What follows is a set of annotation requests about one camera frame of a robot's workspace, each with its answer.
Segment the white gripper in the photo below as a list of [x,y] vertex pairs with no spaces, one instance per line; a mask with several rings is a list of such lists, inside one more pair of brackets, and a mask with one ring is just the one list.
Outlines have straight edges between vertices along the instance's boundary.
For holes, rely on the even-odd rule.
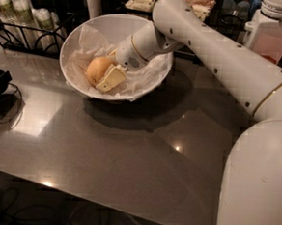
[[103,93],[112,90],[126,80],[127,69],[128,71],[139,71],[148,64],[148,61],[144,60],[136,51],[132,36],[120,42],[116,49],[107,55],[107,58],[117,61],[120,65],[110,65],[104,77],[97,83],[97,90]]

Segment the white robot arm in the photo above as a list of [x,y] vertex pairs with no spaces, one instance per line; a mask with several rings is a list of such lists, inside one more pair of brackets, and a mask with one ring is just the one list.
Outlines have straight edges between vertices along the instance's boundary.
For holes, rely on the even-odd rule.
[[206,26],[184,0],[158,0],[112,52],[130,71],[184,44],[256,120],[225,163],[216,225],[282,225],[282,69]]

